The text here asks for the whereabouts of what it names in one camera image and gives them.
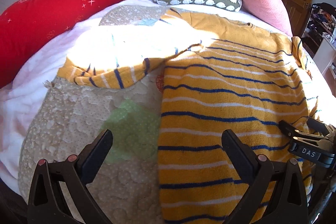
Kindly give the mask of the white shelf unit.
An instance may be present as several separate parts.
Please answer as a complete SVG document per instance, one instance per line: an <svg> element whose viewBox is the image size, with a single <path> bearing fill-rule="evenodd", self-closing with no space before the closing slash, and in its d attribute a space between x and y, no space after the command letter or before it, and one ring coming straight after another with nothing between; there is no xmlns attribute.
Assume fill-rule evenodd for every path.
<svg viewBox="0 0 336 224"><path fill-rule="evenodd" d="M310 8L303 46L335 95L335 7L322 2Z"/></svg>

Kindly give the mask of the yellow striped knit sweater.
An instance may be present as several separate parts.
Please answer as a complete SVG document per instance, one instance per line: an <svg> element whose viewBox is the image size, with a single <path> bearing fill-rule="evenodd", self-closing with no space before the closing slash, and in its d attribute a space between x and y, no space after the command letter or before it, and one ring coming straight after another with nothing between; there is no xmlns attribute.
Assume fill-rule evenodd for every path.
<svg viewBox="0 0 336 224"><path fill-rule="evenodd" d="M247 183L221 135L231 129L257 153L287 161L280 120L302 130L322 114L301 40L250 23L163 8L152 26L108 28L80 39L58 76L80 86L125 89L163 65L158 138L159 201L166 223L219 223Z"/></svg>

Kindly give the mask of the patchwork heart quilt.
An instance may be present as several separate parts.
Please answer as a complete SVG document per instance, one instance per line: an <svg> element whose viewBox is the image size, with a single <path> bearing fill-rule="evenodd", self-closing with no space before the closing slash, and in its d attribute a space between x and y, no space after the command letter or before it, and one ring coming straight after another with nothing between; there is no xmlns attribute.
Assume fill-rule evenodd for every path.
<svg viewBox="0 0 336 224"><path fill-rule="evenodd" d="M280 131L317 96L301 40L121 6L67 52L19 162L29 223L307 223L311 168Z"/></svg>

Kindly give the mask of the red long bolster pillow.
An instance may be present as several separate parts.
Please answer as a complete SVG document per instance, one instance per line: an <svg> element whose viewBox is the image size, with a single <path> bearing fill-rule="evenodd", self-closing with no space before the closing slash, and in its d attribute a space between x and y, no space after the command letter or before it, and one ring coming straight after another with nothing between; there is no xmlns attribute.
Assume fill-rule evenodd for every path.
<svg viewBox="0 0 336 224"><path fill-rule="evenodd" d="M123 0L19 0L1 15L1 86L54 37Z"/></svg>

